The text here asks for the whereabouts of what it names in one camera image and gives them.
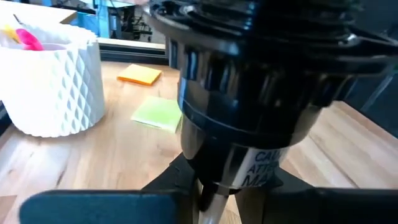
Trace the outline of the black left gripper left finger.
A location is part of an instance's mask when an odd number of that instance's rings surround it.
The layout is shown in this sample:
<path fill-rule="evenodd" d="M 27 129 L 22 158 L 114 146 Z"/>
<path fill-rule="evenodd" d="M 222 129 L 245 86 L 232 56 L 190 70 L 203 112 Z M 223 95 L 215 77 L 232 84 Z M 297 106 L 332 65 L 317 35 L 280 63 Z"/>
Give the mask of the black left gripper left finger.
<path fill-rule="evenodd" d="M 20 224 L 197 224 L 198 183 L 183 155 L 140 190 L 48 190 L 19 209 Z"/>

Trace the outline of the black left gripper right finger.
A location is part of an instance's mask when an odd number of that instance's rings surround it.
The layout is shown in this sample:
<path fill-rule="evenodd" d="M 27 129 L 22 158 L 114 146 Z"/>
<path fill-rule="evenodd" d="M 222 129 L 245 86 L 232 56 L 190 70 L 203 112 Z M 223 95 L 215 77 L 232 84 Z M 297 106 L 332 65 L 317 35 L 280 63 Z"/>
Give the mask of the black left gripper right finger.
<path fill-rule="evenodd" d="M 235 197 L 242 224 L 398 224 L 398 190 L 314 187 L 281 168 Z"/>

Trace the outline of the lamp with wooden base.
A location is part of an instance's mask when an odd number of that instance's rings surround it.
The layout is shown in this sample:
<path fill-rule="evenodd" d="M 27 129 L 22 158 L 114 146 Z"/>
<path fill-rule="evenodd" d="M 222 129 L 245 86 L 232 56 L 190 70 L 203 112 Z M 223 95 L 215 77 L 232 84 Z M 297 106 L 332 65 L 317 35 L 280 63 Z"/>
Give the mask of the lamp with wooden base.
<path fill-rule="evenodd" d="M 149 0 L 180 72 L 181 147 L 198 224 L 230 195 L 248 224 L 398 224 L 398 190 L 314 187 L 280 168 L 322 109 L 398 64 L 398 40 L 356 27 L 361 0 Z"/>

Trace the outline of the green sticky note pad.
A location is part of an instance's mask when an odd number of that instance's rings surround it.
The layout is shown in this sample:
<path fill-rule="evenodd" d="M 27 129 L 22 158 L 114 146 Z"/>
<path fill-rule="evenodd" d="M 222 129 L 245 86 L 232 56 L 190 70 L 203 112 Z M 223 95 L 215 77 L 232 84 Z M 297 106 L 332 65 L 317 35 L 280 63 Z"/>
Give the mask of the green sticky note pad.
<path fill-rule="evenodd" d="M 175 133 L 182 116 L 176 100 L 148 96 L 131 120 Z"/>

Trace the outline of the white textured cup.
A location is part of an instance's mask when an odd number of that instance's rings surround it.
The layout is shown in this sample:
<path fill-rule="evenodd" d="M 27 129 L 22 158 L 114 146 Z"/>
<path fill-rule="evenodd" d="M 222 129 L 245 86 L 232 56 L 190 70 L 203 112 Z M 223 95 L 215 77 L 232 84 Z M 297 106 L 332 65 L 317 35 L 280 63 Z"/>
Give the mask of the white textured cup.
<path fill-rule="evenodd" d="M 105 114 L 97 36 L 66 24 L 25 28 L 43 51 L 24 50 L 0 30 L 0 101 L 15 127 L 56 138 L 94 126 Z"/>

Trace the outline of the orange sticky note pad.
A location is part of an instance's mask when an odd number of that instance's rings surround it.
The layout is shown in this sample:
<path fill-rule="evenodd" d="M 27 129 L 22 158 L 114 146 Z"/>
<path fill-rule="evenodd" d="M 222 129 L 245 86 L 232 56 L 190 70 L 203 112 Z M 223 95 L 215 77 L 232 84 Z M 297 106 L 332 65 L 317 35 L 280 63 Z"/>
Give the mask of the orange sticky note pad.
<path fill-rule="evenodd" d="M 161 74 L 161 70 L 131 64 L 117 76 L 117 79 L 124 82 L 152 86 L 158 80 Z"/>

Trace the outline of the pink marker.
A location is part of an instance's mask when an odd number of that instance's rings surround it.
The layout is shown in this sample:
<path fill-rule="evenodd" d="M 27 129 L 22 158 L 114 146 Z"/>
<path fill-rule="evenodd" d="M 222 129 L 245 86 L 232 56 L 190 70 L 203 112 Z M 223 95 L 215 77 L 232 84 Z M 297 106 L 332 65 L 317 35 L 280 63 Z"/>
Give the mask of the pink marker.
<path fill-rule="evenodd" d="M 19 40 L 25 45 L 26 50 L 43 51 L 41 42 L 26 29 L 16 29 Z"/>

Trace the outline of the yellow marker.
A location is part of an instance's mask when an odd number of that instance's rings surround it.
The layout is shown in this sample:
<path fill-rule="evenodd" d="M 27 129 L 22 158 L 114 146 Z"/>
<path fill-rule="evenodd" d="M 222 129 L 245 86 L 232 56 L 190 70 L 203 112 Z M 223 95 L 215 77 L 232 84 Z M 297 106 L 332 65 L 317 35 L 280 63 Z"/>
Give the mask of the yellow marker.
<path fill-rule="evenodd" d="M 16 33 L 16 30 L 13 29 L 10 25 L 5 25 L 2 28 L 2 31 L 10 38 L 12 39 L 14 42 L 20 44 L 20 40 L 19 40 L 19 36 Z"/>

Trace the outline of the light wood desk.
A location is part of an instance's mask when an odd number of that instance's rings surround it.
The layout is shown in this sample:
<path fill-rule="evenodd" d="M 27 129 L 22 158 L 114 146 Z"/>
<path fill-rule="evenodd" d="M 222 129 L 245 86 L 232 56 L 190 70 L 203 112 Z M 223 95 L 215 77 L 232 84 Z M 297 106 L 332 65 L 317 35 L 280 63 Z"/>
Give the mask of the light wood desk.
<path fill-rule="evenodd" d="M 50 27 L 69 24 L 77 18 L 77 12 L 33 4 L 0 0 L 0 29 L 6 25 L 18 27 L 16 16 L 24 25 Z"/>

